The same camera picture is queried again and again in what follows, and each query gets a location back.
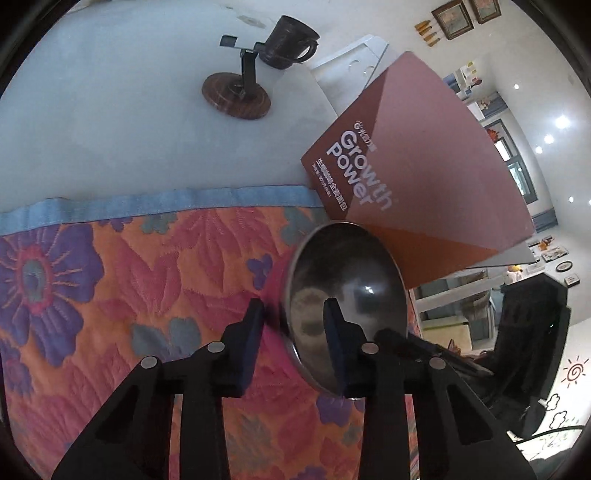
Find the red steel bowl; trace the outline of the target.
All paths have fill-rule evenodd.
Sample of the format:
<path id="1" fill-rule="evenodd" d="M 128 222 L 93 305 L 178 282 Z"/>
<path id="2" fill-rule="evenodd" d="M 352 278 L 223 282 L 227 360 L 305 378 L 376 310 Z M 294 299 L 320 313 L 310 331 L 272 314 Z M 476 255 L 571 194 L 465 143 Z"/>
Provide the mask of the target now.
<path id="1" fill-rule="evenodd" d="M 338 394 L 325 337 L 325 300 L 372 341 L 379 331 L 407 334 L 408 300 L 400 270 L 375 235 L 351 222 L 332 222 L 304 236 L 273 268 L 273 328 L 295 371 L 312 388 Z"/>

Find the orange floral tablecloth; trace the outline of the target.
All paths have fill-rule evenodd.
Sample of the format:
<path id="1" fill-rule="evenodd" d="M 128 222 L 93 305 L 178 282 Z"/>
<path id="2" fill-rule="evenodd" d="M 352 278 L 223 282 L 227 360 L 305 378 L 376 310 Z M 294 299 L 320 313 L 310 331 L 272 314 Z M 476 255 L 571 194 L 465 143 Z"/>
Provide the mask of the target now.
<path id="1" fill-rule="evenodd" d="M 303 186 L 179 190 L 1 213 L 1 372 L 17 448 L 49 479 L 143 357 L 188 357 L 263 297 L 328 222 Z M 356 479 L 363 401 L 320 394 L 264 331 L 252 385 L 224 400 L 232 479 Z"/>

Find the maroon orange book box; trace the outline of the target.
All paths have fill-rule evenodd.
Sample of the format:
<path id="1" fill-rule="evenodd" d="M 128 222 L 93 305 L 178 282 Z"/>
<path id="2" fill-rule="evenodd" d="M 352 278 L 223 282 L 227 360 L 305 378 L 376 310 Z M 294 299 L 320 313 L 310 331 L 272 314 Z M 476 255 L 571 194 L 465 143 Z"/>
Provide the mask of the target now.
<path id="1" fill-rule="evenodd" d="M 410 52 L 301 162 L 329 217 L 378 236 L 408 288 L 484 262 L 535 231 L 485 128 Z"/>

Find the white chair far right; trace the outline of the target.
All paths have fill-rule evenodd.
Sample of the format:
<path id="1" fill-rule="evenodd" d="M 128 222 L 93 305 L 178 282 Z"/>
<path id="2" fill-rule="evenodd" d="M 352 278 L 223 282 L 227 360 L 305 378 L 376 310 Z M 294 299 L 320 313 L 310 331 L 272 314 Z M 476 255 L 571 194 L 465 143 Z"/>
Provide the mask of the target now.
<path id="1" fill-rule="evenodd" d="M 315 62 L 311 74 L 335 114 L 344 113 L 370 84 L 388 49 L 382 37 L 367 35 Z"/>

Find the small framed picture lower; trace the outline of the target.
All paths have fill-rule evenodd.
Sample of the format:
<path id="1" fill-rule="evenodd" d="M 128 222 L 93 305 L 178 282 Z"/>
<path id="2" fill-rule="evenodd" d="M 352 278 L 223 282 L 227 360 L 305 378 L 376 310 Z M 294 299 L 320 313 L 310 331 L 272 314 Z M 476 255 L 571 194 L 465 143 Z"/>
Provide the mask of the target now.
<path id="1" fill-rule="evenodd" d="M 462 0 L 452 0 L 432 11 L 432 15 L 448 40 L 454 40 L 474 29 L 472 19 Z"/>

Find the small framed picture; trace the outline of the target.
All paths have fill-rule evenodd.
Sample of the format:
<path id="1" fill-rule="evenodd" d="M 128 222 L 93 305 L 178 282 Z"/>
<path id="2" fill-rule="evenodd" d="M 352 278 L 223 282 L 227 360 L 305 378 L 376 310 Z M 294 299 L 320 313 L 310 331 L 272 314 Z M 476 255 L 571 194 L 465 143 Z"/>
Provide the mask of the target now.
<path id="1" fill-rule="evenodd" d="M 432 11 L 432 15 L 448 40 L 454 40 L 474 29 L 472 19 L 462 0 L 452 0 Z"/>
<path id="2" fill-rule="evenodd" d="M 498 0 L 470 0 L 469 3 L 479 24 L 485 24 L 502 15 Z"/>

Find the small framed picture upper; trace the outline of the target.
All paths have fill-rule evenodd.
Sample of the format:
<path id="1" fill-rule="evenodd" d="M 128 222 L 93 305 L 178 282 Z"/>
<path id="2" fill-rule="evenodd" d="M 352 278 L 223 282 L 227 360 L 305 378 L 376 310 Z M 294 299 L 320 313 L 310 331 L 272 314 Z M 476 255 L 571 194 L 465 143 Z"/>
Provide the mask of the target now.
<path id="1" fill-rule="evenodd" d="M 479 24 L 485 24 L 502 15 L 498 0 L 470 0 L 469 3 Z"/>

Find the black mug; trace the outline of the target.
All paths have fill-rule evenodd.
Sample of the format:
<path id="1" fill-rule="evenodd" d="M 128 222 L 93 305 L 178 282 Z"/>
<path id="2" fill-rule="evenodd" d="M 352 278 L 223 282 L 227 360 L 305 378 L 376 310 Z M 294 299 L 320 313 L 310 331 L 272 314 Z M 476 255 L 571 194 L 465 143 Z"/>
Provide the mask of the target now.
<path id="1" fill-rule="evenodd" d="M 264 43 L 259 58 L 270 67 L 286 70 L 315 55 L 320 34 L 304 22 L 283 15 Z"/>

